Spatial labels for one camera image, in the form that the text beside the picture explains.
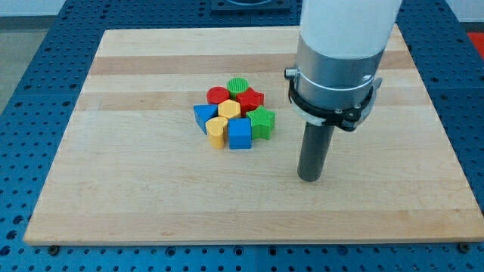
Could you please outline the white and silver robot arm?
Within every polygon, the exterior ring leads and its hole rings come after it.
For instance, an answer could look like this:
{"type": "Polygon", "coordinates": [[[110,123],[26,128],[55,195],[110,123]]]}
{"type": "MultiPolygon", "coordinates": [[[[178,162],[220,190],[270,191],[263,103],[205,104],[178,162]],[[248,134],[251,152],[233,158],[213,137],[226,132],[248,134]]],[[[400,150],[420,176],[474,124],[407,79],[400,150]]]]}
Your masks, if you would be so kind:
{"type": "Polygon", "coordinates": [[[345,110],[369,94],[400,0],[305,0],[296,91],[314,107],[345,110]]]}

